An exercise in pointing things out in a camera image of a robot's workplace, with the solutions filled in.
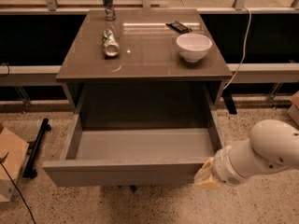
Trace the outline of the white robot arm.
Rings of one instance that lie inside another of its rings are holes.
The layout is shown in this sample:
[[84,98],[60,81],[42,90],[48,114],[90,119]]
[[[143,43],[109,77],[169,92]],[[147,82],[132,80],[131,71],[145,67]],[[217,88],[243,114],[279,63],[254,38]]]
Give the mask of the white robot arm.
[[299,131],[274,119],[256,123],[249,138],[218,150],[194,177],[203,189],[237,187],[254,175],[299,169]]

